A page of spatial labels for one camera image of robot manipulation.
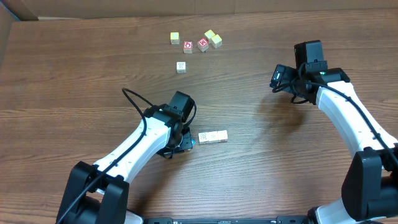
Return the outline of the red block letter E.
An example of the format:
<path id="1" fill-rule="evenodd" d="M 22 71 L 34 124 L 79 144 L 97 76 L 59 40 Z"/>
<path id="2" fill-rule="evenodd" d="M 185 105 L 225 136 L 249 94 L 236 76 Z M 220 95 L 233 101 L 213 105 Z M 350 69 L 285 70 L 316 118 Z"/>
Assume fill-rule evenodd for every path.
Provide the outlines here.
<path id="1" fill-rule="evenodd" d="M 201 52 L 205 52 L 209 48 L 209 42 L 205 39 L 202 38 L 197 42 L 197 47 Z"/>

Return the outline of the yellow block upper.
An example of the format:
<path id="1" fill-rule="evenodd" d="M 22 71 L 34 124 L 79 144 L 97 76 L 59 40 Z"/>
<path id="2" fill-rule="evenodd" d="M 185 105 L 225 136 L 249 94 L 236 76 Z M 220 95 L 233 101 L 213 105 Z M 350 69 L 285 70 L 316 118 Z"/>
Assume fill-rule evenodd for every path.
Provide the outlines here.
<path id="1" fill-rule="evenodd" d="M 215 36 L 215 33 L 211 29 L 209 29 L 208 31 L 206 31 L 204 33 L 204 36 L 205 36 L 205 39 L 210 42 L 212 37 Z"/>

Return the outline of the white patterned block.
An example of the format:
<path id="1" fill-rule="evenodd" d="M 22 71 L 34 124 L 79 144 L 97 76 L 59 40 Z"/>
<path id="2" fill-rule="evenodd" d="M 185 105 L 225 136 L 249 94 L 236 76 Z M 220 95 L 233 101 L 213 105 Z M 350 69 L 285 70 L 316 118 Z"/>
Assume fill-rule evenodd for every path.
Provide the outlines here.
<path id="1" fill-rule="evenodd" d="M 198 134 L 198 140 L 199 140 L 199 143 L 200 143 L 200 144 L 205 144 L 205 143 L 207 143 L 207 142 L 209 141 L 208 133 L 207 133 L 207 132 L 199 133 L 199 134 Z"/>
<path id="2" fill-rule="evenodd" d="M 177 62 L 176 63 L 176 71 L 177 73 L 186 73 L 186 62 Z"/>

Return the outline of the plain white block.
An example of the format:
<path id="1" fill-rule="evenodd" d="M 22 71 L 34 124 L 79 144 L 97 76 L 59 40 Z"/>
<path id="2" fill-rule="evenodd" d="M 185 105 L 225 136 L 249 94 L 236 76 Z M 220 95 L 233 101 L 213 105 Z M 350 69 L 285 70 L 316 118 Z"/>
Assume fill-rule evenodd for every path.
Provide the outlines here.
<path id="1" fill-rule="evenodd" d="M 218 142 L 227 142 L 228 141 L 228 132 L 227 130 L 218 131 Z"/>

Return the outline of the yellow block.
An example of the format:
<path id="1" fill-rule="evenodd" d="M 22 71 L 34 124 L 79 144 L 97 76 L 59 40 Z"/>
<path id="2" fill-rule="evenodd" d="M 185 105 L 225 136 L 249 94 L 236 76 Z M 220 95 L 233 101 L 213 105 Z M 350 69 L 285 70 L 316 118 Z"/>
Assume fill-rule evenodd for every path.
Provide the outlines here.
<path id="1" fill-rule="evenodd" d="M 206 31 L 204 33 L 204 36 L 205 36 L 205 39 L 210 42 L 212 37 L 215 36 L 215 33 L 211 29 L 209 29 L 208 31 Z"/>
<path id="2" fill-rule="evenodd" d="M 172 45 L 178 45 L 180 43 L 180 35 L 178 32 L 170 33 L 170 43 Z"/>
<path id="3" fill-rule="evenodd" d="M 216 35 L 214 35 L 212 38 L 211 38 L 211 44 L 212 44 L 212 46 L 215 48 L 215 49 L 217 49 L 218 47 L 221 47 L 222 46 L 222 38 L 218 35 L 218 34 L 216 34 Z"/>

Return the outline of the blue letter block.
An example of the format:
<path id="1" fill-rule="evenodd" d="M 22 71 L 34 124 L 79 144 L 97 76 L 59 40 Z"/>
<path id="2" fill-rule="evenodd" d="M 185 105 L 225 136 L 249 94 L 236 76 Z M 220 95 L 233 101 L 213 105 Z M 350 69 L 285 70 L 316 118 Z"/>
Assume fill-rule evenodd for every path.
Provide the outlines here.
<path id="1" fill-rule="evenodd" d="M 192 148 L 190 149 L 190 150 L 192 150 L 193 149 L 193 147 L 195 146 L 195 144 L 196 144 L 196 142 L 195 142 L 195 140 L 194 139 L 191 139 L 191 142 L 192 142 Z"/>

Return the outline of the yellow block right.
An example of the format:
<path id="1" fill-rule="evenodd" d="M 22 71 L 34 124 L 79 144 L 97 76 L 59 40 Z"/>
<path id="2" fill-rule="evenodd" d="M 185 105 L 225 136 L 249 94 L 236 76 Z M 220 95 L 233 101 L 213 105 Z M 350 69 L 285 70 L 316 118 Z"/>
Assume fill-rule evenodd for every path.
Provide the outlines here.
<path id="1" fill-rule="evenodd" d="M 216 34 L 216 35 L 214 35 L 212 38 L 211 38 L 211 44 L 212 44 L 212 46 L 215 48 L 215 49 L 217 49 L 218 47 L 221 47 L 222 46 L 222 38 L 218 35 L 218 34 Z"/>

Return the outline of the yellow block far left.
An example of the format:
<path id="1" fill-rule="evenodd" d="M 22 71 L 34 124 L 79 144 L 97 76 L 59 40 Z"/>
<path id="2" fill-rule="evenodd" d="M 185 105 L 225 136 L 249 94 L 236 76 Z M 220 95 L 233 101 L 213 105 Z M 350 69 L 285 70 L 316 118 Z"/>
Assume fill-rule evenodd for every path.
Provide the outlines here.
<path id="1" fill-rule="evenodd" d="M 170 33 L 170 43 L 172 45 L 178 45 L 180 43 L 180 35 L 178 32 Z"/>

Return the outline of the red framed block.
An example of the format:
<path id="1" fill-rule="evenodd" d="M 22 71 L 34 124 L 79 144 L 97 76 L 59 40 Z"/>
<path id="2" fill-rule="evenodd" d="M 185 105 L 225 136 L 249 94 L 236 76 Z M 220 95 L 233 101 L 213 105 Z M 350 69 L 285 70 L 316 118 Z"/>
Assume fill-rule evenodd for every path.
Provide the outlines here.
<path id="1" fill-rule="evenodd" d="M 217 131 L 207 132 L 206 137 L 209 143 L 218 142 L 219 140 Z"/>

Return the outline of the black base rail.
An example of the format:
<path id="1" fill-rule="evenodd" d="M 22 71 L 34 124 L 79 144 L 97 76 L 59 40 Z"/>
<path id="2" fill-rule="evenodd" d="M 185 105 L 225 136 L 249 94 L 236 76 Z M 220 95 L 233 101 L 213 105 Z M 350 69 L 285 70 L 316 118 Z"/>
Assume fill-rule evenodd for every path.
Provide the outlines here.
<path id="1" fill-rule="evenodd" d="M 276 218 L 196 218 L 173 219 L 170 217 L 145 218 L 144 224 L 312 224 L 306 215 L 278 216 Z"/>

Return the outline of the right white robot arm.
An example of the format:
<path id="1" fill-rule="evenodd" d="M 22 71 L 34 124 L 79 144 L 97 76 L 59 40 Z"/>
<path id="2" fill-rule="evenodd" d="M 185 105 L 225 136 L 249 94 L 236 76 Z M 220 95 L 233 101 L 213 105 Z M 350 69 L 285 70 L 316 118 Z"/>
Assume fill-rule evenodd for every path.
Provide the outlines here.
<path id="1" fill-rule="evenodd" d="M 375 223 L 397 216 L 397 139 L 387 133 L 358 98 L 341 68 L 303 63 L 277 65 L 270 86 L 324 112 L 352 157 L 340 198 L 309 210 L 307 223 Z"/>

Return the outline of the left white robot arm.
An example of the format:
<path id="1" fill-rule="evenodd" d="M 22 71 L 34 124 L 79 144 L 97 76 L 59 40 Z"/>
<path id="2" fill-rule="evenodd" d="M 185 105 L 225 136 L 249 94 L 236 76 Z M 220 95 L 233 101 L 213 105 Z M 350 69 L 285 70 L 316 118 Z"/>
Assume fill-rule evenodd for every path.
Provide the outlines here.
<path id="1" fill-rule="evenodd" d="M 77 163 L 70 172 L 57 223 L 143 223 L 127 209 L 129 186 L 151 157 L 166 159 L 193 147 L 190 121 L 196 105 L 161 105 L 142 115 L 137 129 L 114 151 L 90 165 Z"/>

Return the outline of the red block letter left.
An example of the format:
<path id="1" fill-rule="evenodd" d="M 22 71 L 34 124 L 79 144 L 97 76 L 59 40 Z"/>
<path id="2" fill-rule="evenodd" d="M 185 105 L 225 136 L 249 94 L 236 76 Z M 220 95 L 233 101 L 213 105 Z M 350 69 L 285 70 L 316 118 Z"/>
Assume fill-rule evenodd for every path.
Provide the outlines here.
<path id="1" fill-rule="evenodd" d="M 185 54 L 192 54 L 193 53 L 193 42 L 185 41 L 183 43 L 183 52 Z"/>

